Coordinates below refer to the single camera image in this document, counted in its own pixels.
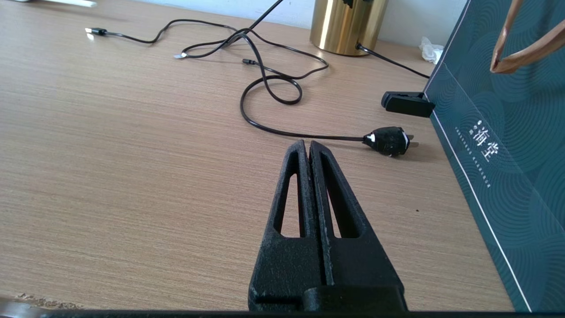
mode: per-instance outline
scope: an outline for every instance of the wave pattern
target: wave pattern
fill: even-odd
[[[463,170],[439,123],[432,123],[514,307],[565,311],[565,49],[514,74],[491,74],[510,3],[470,1],[426,93]],[[563,19],[563,0],[524,0],[503,56]],[[488,132],[484,142],[476,138],[480,129]]]

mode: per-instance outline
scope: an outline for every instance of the gold cylinder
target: gold cylinder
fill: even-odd
[[[357,43],[374,49],[388,0],[316,0],[310,42],[322,50],[367,55]]]

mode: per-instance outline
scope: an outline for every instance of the wooden desk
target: wooden desk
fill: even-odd
[[[241,63],[251,51],[241,41],[206,59],[173,59],[228,34],[202,25],[173,27],[153,46],[84,32],[151,38],[177,18],[250,24],[127,1],[95,9],[0,2],[0,294],[91,308],[246,309],[281,161],[294,142],[239,114],[242,90],[259,77]],[[320,54],[331,68],[301,81],[298,106],[253,91],[255,119],[353,136],[395,125],[420,142],[393,159],[323,141],[396,267],[408,306],[511,310],[429,119],[380,106],[385,91],[419,91],[425,80],[376,58],[319,51],[306,29],[261,23],[257,31]],[[317,66],[258,47],[266,64],[290,74]],[[415,48],[379,43],[377,51],[432,69]],[[289,201],[295,212],[296,198]]]

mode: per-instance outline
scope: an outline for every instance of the power cord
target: power cord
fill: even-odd
[[[283,0],[277,0],[267,11],[265,11],[265,13],[263,15],[261,15],[259,17],[259,19],[257,19],[255,22],[253,22],[253,24],[248,27],[248,28],[243,28],[243,29],[235,29],[229,25],[224,25],[224,24],[219,24],[219,23],[212,23],[212,22],[207,22],[207,21],[201,21],[201,20],[193,20],[193,19],[176,19],[176,20],[172,20],[169,23],[167,23],[155,36],[154,39],[152,40],[142,40],[139,38],[135,38],[132,36],[128,36],[128,35],[124,35],[122,33],[115,33],[115,32],[109,32],[106,29],[103,28],[86,28],[86,32],[94,34],[94,35],[99,35],[99,36],[118,36],[118,37],[123,37],[123,38],[127,38],[129,40],[132,41],[136,41],[136,42],[140,42],[140,43],[144,43],[144,44],[154,44],[157,41],[159,41],[161,35],[173,24],[175,23],[179,23],[179,22],[192,22],[192,23],[202,23],[202,24],[207,24],[207,25],[213,25],[216,27],[222,27],[222,28],[228,28],[232,31],[234,31],[234,33],[232,35],[230,35],[228,38],[223,39],[223,40],[219,40],[219,41],[213,41],[213,42],[206,42],[206,43],[200,43],[200,44],[195,44],[195,45],[190,45],[187,48],[183,49],[181,51],[181,54],[176,55],[175,58],[177,59],[182,59],[182,58],[203,58],[203,57],[207,57],[211,54],[216,53],[218,50],[220,49],[224,49],[226,47],[228,47],[230,44],[238,41],[239,39],[243,39],[244,41],[247,42],[247,44],[250,46],[251,50],[253,51],[253,53],[255,54],[255,58],[257,59],[255,60],[251,60],[251,59],[243,59],[242,62],[247,64],[247,65],[257,65],[259,66],[259,69],[261,71],[261,78],[253,81],[251,84],[249,84],[243,91],[243,94],[241,95],[241,99],[240,99],[240,112],[242,117],[245,119],[245,121],[247,121],[247,123],[249,123],[250,125],[259,128],[263,131],[267,131],[270,132],[272,134],[276,134],[276,135],[282,135],[282,136],[289,136],[289,137],[297,137],[297,138],[310,138],[310,139],[330,139],[330,140],[344,140],[344,141],[360,141],[366,145],[368,145],[369,147],[371,147],[372,149],[388,155],[388,156],[396,156],[398,154],[404,154],[406,153],[406,150],[408,149],[408,146],[410,145],[410,139],[413,136],[410,135],[406,135],[406,133],[404,132],[404,130],[400,127],[384,127],[384,128],[380,128],[377,130],[372,131],[371,133],[364,135],[363,137],[352,137],[352,136],[327,136],[327,135],[310,135],[310,134],[300,134],[300,133],[296,133],[296,132],[288,132],[288,131],[283,131],[283,130],[277,130],[274,128],[270,128],[267,127],[265,125],[262,125],[256,121],[254,121],[253,119],[251,119],[245,112],[245,97],[247,95],[247,93],[249,93],[249,91],[255,87],[256,85],[260,84],[260,83],[264,83],[265,88],[267,89],[267,92],[271,95],[271,97],[273,99],[275,99],[276,101],[278,101],[281,104],[285,104],[285,105],[294,105],[297,104],[298,102],[300,102],[300,100],[302,99],[302,87],[298,84],[297,80],[301,80],[304,79],[306,77],[308,77],[309,75],[315,73],[315,72],[319,72],[322,70],[325,70],[326,68],[329,67],[328,62],[326,62],[324,59],[317,57],[313,54],[310,54],[308,52],[305,51],[301,51],[295,48],[291,48],[290,46],[286,46],[286,45],[282,45],[282,44],[278,44],[275,42],[271,42],[268,41],[264,38],[262,38],[260,35],[258,35],[253,28],[259,24],[259,22],[261,20],[263,20],[265,18],[265,16],[267,16],[277,5],[279,5],[279,3],[281,3]],[[283,49],[287,49],[299,54],[303,54],[305,56],[311,57],[313,59],[316,59],[317,61],[319,61],[320,63],[323,64],[323,66],[316,68],[314,70],[311,70],[309,72],[307,72],[304,75],[301,76],[291,76],[288,74],[285,74],[283,72],[274,70],[272,68],[266,67],[263,63],[263,60],[261,59],[261,55],[259,53],[259,50],[257,49],[257,47],[255,46],[255,44],[253,43],[253,41],[251,40],[251,38],[247,35],[248,33],[252,33],[254,36],[256,36],[258,39],[260,39],[261,41],[273,45],[273,46],[277,46],[279,48],[283,48]],[[203,54],[199,54],[199,55],[191,55],[188,52],[192,49],[198,48],[200,46],[210,46],[210,45],[217,45],[216,47],[214,47],[213,49],[211,49],[210,51],[208,51],[207,53],[203,53]],[[275,75],[267,75],[266,71],[269,71],[271,73],[274,73]],[[273,91],[271,90],[271,87],[269,86],[269,80],[273,80],[273,79],[277,79],[277,80],[283,80],[287,83],[292,84],[298,91],[298,97],[293,99],[293,100],[286,100],[283,99],[279,96],[277,96],[275,93],[273,93]],[[412,143],[412,146],[415,147],[417,145],[417,143]]]
[[[428,75],[422,74],[422,73],[420,73],[420,72],[418,72],[418,71],[416,71],[416,70],[413,70],[413,69],[411,69],[411,68],[409,68],[409,67],[407,67],[407,66],[405,66],[405,65],[402,65],[402,64],[400,64],[400,63],[398,63],[398,62],[395,62],[395,61],[389,59],[388,57],[382,56],[381,54],[379,54],[379,53],[377,53],[377,52],[375,52],[375,51],[369,50],[369,49],[367,49],[366,47],[364,47],[363,45],[361,45],[361,43],[357,43],[357,45],[355,46],[355,48],[358,49],[358,50],[361,50],[361,51],[365,51],[365,52],[369,53],[370,55],[372,55],[372,56],[374,56],[374,57],[378,57],[378,58],[380,58],[380,59],[383,59],[383,60],[385,60],[385,61],[387,61],[387,62],[389,62],[389,63],[391,63],[391,64],[394,64],[394,65],[396,65],[396,66],[400,66],[400,67],[402,67],[402,68],[404,68],[404,69],[406,69],[406,70],[411,71],[411,72],[414,73],[414,74],[420,75],[420,76],[423,77],[423,78],[429,79],[429,76],[428,76]]]

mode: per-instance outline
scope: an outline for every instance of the black plastic clip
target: black plastic clip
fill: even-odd
[[[393,113],[418,117],[430,117],[436,107],[434,103],[424,99],[423,92],[386,92],[381,105]]]
[[[299,238],[281,235],[290,177]],[[332,225],[332,205],[337,226]],[[341,237],[334,232],[339,230]],[[304,141],[286,152],[249,285],[252,311],[401,312],[404,287],[332,152]]]

